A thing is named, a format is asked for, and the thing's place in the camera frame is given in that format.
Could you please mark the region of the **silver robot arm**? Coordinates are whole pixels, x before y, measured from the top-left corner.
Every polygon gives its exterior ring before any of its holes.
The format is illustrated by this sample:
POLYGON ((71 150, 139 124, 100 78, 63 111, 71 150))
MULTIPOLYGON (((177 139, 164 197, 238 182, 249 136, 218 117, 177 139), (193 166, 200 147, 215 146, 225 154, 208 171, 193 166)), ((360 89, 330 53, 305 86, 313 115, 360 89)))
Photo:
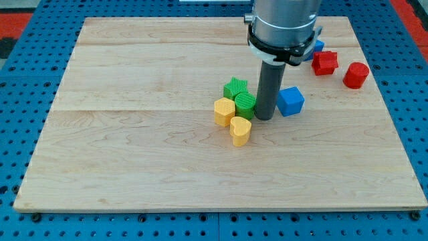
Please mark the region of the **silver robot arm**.
POLYGON ((298 66, 314 51, 321 0, 255 0, 244 15, 251 52, 267 64, 298 66))

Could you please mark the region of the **blue block behind arm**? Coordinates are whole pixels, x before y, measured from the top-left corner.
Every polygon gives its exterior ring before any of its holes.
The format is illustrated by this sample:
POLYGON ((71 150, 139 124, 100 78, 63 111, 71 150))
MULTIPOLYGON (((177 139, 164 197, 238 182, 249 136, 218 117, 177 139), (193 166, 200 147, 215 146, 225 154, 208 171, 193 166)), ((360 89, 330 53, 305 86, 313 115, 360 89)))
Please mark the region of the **blue block behind arm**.
POLYGON ((304 61, 312 60, 315 52, 321 52, 324 48, 324 42, 320 40, 311 40, 304 43, 304 61))

